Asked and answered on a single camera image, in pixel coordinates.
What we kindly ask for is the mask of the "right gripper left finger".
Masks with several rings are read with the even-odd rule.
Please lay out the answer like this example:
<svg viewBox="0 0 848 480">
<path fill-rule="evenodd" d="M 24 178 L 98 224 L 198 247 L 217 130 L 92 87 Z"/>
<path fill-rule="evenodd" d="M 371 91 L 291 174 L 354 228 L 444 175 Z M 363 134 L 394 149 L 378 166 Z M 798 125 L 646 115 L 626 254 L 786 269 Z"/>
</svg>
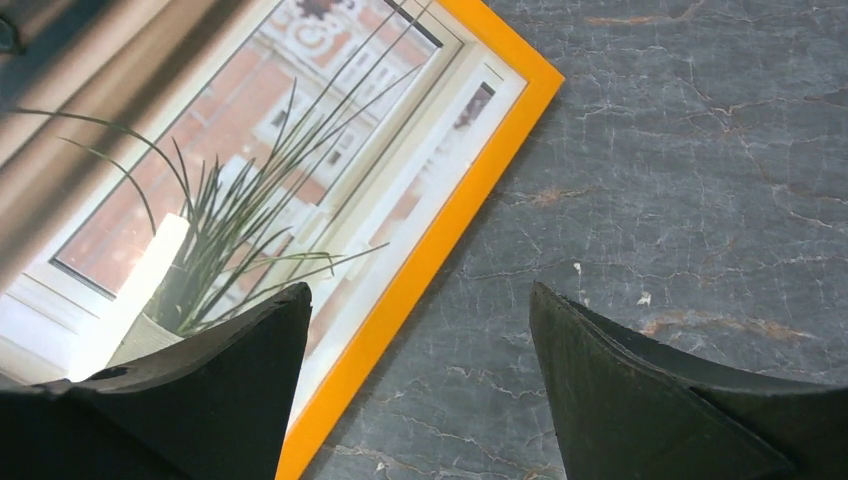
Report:
<svg viewBox="0 0 848 480">
<path fill-rule="evenodd" d="M 89 378 L 1 392 L 5 479 L 271 479 L 307 342 L 295 283 Z"/>
</svg>

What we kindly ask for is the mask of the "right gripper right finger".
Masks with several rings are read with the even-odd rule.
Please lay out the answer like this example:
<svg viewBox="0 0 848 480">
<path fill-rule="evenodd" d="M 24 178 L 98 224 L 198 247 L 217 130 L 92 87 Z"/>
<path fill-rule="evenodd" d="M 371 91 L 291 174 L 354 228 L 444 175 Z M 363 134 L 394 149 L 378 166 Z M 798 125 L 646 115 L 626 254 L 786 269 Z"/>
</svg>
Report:
<svg viewBox="0 0 848 480">
<path fill-rule="evenodd" d="M 537 282 L 529 325 L 570 479 L 843 479 L 847 389 L 731 368 Z"/>
</svg>

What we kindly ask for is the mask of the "wooden picture frame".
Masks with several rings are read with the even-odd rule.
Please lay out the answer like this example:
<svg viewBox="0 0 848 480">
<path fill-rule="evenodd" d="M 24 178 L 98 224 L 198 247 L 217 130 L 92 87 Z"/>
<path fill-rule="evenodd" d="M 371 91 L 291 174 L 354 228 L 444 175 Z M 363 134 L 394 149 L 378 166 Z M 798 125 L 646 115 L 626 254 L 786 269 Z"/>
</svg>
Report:
<svg viewBox="0 0 848 480">
<path fill-rule="evenodd" d="M 312 289 L 331 326 L 301 367 L 282 480 L 305 472 L 564 81 L 485 3 L 440 1 L 435 13 L 466 37 L 464 52 L 351 216 L 355 239 L 387 224 L 413 183 L 422 198 L 385 247 L 337 265 L 354 274 L 347 295 Z"/>
</svg>

